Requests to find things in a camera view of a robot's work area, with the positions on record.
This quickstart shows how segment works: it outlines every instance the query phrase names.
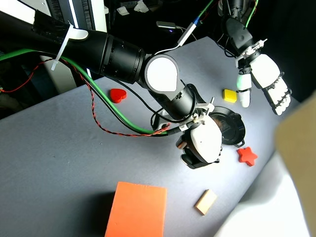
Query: green cable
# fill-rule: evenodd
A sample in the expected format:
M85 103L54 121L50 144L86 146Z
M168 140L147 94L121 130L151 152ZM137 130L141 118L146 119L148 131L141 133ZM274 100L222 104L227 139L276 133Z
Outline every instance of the green cable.
M9 59L9 58L13 58L16 56L19 56L21 54L25 54L25 53L29 53L29 52L36 52L36 50L32 50L32 49L20 49L14 52L10 52L7 53L3 56L0 56L0 61L5 60L5 59ZM69 62L71 65L73 65L74 67L76 67L76 69L82 73L82 75L85 77L85 79L87 81L89 81L89 83L91 85L93 85L93 87L95 88L96 91L98 91L98 93L102 96L102 98L108 103L108 105L117 113L118 116L120 116L122 118L122 120L124 120L129 126L131 126L132 128L134 128L135 130L139 131L139 133L154 133L155 131L152 130L147 130L144 128L141 128L135 124L133 124L131 121L129 121L122 113L121 111L119 111L117 109L117 107L111 102L111 100L107 97L107 95L101 90L101 88L94 82L94 80L92 80L91 77L89 77L88 73L82 68L80 67L77 63L75 63L73 60L66 58L66 57L62 57L64 60L66 60L67 62Z
M250 19L252 18L252 15L253 15L253 13L254 13L255 10L256 10L256 7L257 7L257 5L258 5L258 1L259 1L259 0L256 0L255 6L253 7L253 9L252 9L252 11L251 11L251 13L250 13L250 15L249 15L249 17L248 17L248 20L247 20L247 22L246 22L246 24L245 24L245 27L246 27L246 28L248 27L248 24L249 24L249 22L250 22Z
M205 11L208 9L208 7L212 4L214 0L211 0L208 5L204 8L203 11L201 11L201 13L199 14L199 16L197 17L198 19L203 15L203 13L205 13Z

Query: yellow cube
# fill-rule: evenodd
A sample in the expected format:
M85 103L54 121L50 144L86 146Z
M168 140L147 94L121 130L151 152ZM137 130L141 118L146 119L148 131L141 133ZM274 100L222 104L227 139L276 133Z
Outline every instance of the yellow cube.
M233 90L225 89L223 91L223 98L225 101L235 103L237 101L237 93Z

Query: twisted red and black wire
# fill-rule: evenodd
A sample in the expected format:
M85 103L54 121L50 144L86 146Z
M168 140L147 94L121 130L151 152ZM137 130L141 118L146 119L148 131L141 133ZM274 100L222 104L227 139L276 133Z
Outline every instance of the twisted red and black wire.
M0 89L1 92L4 92L4 93L12 93L12 92L15 92L17 91L18 89L20 89L21 87L23 87L25 84L27 84L33 77L34 75L34 72L37 68L39 68L39 66L47 61L50 61L52 60L51 59L47 59L45 61L42 61L42 62L39 62L34 68L33 70L31 71L31 73L29 74L28 76L28 79L22 83L20 86L18 86L17 88L13 89L13 90L4 90L4 89ZM92 110L92 117L94 119L94 121L96 122L96 124L99 126L99 128L101 128L103 131L107 132L107 133L110 133L110 134L114 134L114 135L120 135L120 136L127 136L127 137L143 137L143 136L147 136L147 137L150 137L150 136L154 136L154 135L159 135L159 134L162 134L163 132L167 131L169 129L169 126L170 126L170 123L160 129L160 130L157 130L155 132L153 132L152 134L124 134L124 133L120 133L120 132L112 132L112 131L109 131L107 130L106 128L102 127L101 123L97 120L97 117L96 117L96 112L95 112L95 102L94 102L94 94L93 94L93 91L91 89L91 86L90 84L85 80L85 78L83 77L83 75L77 70L77 68L75 66L73 66L72 64L70 64L69 62L67 62L66 60L64 59L60 59L64 64L67 64L68 66L71 66L73 68L73 70L80 76L80 78L84 81L84 83L86 84L86 86L88 87L88 89L90 90L90 93L91 93L91 100L92 100L92 105L91 105L91 110Z

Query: beige object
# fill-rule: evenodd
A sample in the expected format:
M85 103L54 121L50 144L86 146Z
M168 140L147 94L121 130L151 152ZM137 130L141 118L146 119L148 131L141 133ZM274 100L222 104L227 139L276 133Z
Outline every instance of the beige object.
M316 236L316 93L279 125L276 147L298 191L311 236Z
M213 205L215 200L217 199L217 195L210 189L206 190L204 194L199 198L194 207L205 215L210 207Z

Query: black pan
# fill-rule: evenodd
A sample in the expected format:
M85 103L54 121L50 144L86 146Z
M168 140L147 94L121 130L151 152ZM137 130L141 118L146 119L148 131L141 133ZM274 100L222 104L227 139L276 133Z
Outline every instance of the black pan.
M245 144L245 125L240 114L225 107L215 106L209 116L217 123L222 132L222 142L226 145L242 147Z

